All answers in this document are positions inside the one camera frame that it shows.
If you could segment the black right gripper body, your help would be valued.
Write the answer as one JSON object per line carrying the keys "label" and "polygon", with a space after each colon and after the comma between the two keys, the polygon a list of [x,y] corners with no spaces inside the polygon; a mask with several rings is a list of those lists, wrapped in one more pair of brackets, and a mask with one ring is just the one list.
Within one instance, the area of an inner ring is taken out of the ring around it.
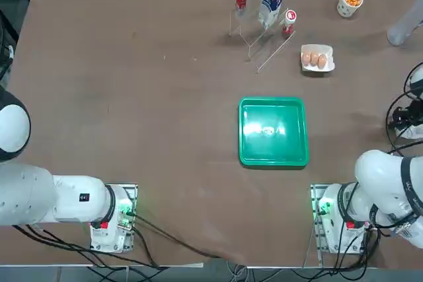
{"label": "black right gripper body", "polygon": [[422,121],[422,99],[413,98],[408,106],[410,121]]}

